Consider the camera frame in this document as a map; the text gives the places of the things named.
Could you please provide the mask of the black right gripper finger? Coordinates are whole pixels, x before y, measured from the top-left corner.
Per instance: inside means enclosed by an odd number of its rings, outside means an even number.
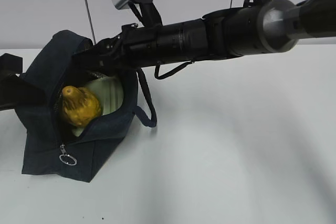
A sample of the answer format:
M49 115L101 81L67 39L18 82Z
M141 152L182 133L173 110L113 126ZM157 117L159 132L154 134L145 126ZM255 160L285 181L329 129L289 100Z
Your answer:
M18 76L1 78L1 111L18 106L43 105L47 101L45 92Z

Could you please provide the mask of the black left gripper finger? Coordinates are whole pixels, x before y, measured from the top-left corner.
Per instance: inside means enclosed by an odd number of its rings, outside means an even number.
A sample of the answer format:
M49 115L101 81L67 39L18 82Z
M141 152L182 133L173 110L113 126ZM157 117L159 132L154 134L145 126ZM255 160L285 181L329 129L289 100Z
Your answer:
M12 54L1 55L1 77L22 73L22 58Z

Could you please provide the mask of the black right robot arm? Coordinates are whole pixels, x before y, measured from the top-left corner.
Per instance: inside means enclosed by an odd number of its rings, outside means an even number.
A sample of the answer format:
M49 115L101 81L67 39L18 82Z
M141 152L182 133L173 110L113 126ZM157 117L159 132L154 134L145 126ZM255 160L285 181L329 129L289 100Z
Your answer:
M242 7L221 9L202 18L164 25L153 0L112 0L130 9L142 24L76 53L86 70L154 67L165 79L199 61L282 53L299 40L335 36L335 0L244 0Z

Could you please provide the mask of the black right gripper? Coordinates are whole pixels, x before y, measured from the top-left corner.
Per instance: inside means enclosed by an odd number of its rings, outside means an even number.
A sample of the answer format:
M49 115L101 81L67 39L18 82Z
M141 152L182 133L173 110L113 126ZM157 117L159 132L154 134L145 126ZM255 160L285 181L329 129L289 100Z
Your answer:
M160 66L163 64L162 31L162 25L141 28L124 25L116 36L100 40L91 50L72 55L72 64L89 71Z

